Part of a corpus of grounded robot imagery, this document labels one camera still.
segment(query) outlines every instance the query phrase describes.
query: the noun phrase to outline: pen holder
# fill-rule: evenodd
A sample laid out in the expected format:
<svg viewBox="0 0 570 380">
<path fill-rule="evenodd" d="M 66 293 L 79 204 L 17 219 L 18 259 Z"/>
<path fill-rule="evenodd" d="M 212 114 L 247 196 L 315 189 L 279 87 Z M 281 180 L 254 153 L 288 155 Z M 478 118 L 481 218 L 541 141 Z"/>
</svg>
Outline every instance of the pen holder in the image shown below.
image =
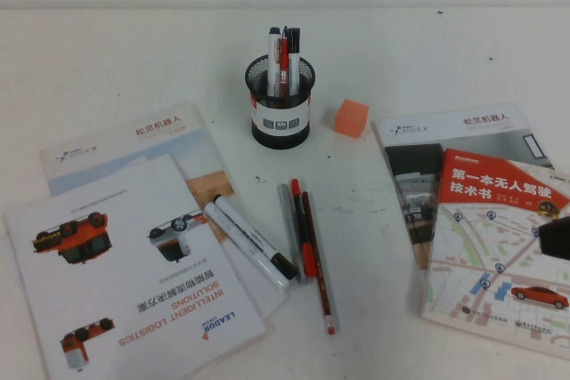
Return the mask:
<svg viewBox="0 0 570 380">
<path fill-rule="evenodd" d="M 251 93 L 251 133 L 257 142 L 269 149 L 291 149 L 309 136 L 313 66 L 301 58 L 299 73 L 299 93 L 280 98 L 267 96 L 267 55 L 259 57 L 246 69 L 246 85 Z"/>
</svg>

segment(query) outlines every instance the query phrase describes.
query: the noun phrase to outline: stack of brochures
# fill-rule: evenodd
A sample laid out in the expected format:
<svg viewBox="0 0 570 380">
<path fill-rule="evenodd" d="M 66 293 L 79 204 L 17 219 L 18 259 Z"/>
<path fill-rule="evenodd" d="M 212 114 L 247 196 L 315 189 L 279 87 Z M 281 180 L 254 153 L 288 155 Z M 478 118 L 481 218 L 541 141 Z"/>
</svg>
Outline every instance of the stack of brochures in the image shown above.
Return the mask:
<svg viewBox="0 0 570 380">
<path fill-rule="evenodd" d="M 551 166 L 515 104 L 381 118 L 372 127 L 394 177 L 403 219 L 421 269 L 428 266 L 446 149 Z"/>
<path fill-rule="evenodd" d="M 570 177 L 512 104 L 374 123 L 418 264 L 422 316 L 570 359 Z"/>
<path fill-rule="evenodd" d="M 8 212 L 53 379 L 177 379 L 261 336 L 286 295 L 202 213 L 236 201 L 189 105 L 41 154 L 52 198 Z"/>
</svg>

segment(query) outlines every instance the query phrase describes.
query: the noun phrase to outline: logistics brochure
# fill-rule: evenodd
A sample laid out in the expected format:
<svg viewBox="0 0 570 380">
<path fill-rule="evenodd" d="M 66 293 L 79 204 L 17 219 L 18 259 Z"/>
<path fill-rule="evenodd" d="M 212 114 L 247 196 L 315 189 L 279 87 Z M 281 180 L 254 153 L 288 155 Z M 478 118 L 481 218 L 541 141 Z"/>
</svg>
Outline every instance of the logistics brochure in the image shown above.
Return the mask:
<svg viewBox="0 0 570 380">
<path fill-rule="evenodd" d="M 240 205 L 214 143 L 188 103 L 56 144 L 42 150 L 41 158 L 52 195 L 59 195 L 165 154 L 174 158 L 200 209 L 218 193 Z M 225 233 L 208 223 L 246 292 L 266 317 L 285 301 L 286 294 L 275 288 Z"/>
<path fill-rule="evenodd" d="M 54 380 L 174 380 L 264 332 L 169 155 L 6 217 Z"/>
</svg>

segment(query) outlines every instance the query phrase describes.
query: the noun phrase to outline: sticky note pad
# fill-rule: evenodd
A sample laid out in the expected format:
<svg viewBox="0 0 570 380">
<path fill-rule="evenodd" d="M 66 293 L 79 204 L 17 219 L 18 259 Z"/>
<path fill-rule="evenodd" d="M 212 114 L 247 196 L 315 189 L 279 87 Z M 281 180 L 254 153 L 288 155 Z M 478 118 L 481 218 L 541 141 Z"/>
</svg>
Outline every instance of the sticky note pad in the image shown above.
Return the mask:
<svg viewBox="0 0 570 380">
<path fill-rule="evenodd" d="M 335 133 L 358 138 L 368 120 L 368 106 L 352 100 L 344 100 L 335 118 Z"/>
</svg>

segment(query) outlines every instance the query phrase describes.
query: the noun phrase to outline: pen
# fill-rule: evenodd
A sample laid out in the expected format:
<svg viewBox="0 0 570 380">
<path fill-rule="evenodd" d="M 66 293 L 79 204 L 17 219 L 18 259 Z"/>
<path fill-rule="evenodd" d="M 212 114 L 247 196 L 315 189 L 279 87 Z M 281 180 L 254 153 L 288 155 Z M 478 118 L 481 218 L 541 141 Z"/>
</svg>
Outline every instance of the pen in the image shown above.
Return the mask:
<svg viewBox="0 0 570 380">
<path fill-rule="evenodd" d="M 218 208 L 236 225 L 236 227 L 252 241 L 256 247 L 269 259 L 269 261 L 287 279 L 293 279 L 297 275 L 295 267 L 287 258 L 277 251 L 259 231 L 249 224 L 249 222 L 238 213 L 222 195 L 216 195 L 213 201 Z"/>
<path fill-rule="evenodd" d="M 295 214 L 297 217 L 297 226 L 299 228 L 299 237 L 301 240 L 301 253 L 303 254 L 305 275 L 308 278 L 315 278 L 317 276 L 317 267 L 314 261 L 313 246 L 309 240 L 305 213 L 303 212 L 303 202 L 301 201 L 301 187 L 299 186 L 298 179 L 291 181 L 291 188 L 293 190 L 293 201 L 295 202 Z"/>
<path fill-rule="evenodd" d="M 309 229 L 309 237 L 314 248 L 314 260 L 317 267 L 317 281 L 319 283 L 319 294 L 321 295 L 322 313 L 324 314 L 324 322 L 327 332 L 330 335 L 335 334 L 335 325 L 332 321 L 332 311 L 330 310 L 329 294 L 327 293 L 327 285 L 324 281 L 324 273 L 322 271 L 321 255 L 317 244 L 317 233 L 314 228 L 313 211 L 309 202 L 309 194 L 303 192 L 303 208 L 305 209 L 305 218 Z"/>
<path fill-rule="evenodd" d="M 280 184 L 277 189 L 279 193 L 279 202 L 281 204 L 281 211 L 283 212 L 283 220 L 287 228 L 287 235 L 289 236 L 289 246 L 291 248 L 291 256 L 293 263 L 297 266 L 297 281 L 299 284 L 306 284 L 305 268 L 303 267 L 303 256 L 301 255 L 301 240 L 297 224 L 295 223 L 295 215 L 293 200 L 291 199 L 291 192 L 289 186 L 285 183 Z"/>
<path fill-rule="evenodd" d="M 287 43 L 287 27 L 281 37 L 281 52 L 279 57 L 279 96 L 289 97 L 289 48 Z"/>
<path fill-rule="evenodd" d="M 300 86 L 300 53 L 299 40 L 301 29 L 297 27 L 287 29 L 287 45 L 289 48 L 289 95 L 297 95 Z"/>
<path fill-rule="evenodd" d="M 275 266 L 271 264 L 269 259 L 265 257 L 263 252 L 254 245 L 238 227 L 230 220 L 220 208 L 213 202 L 204 207 L 204 213 L 210 217 L 220 229 L 222 229 L 228 238 L 241 250 L 241 252 L 279 289 L 285 289 L 289 286 L 289 281 L 285 278 Z"/>
<path fill-rule="evenodd" d="M 269 49 L 267 51 L 267 96 L 279 97 L 279 56 L 281 48 L 279 27 L 269 30 Z"/>
</svg>

